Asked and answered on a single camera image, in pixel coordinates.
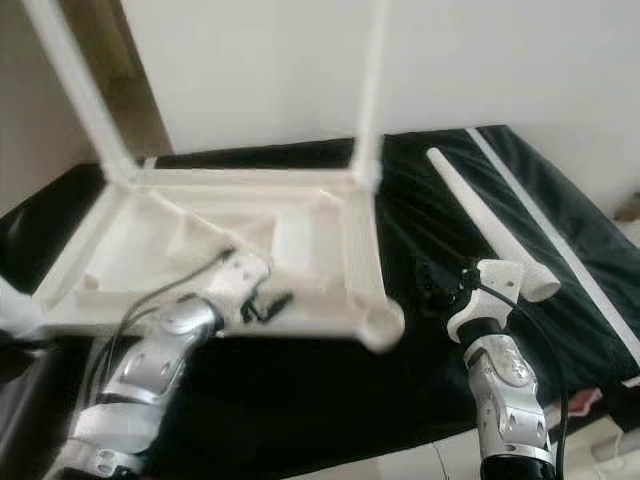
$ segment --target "white plastic pole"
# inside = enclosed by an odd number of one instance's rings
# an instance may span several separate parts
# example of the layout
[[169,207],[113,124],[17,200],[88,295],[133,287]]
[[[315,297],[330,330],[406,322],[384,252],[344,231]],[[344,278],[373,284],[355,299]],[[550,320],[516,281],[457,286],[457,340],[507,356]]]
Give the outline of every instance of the white plastic pole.
[[522,264],[522,296],[530,302],[540,302],[553,296],[560,288],[556,276],[529,255],[440,150],[430,148],[427,157],[496,254],[504,260]]

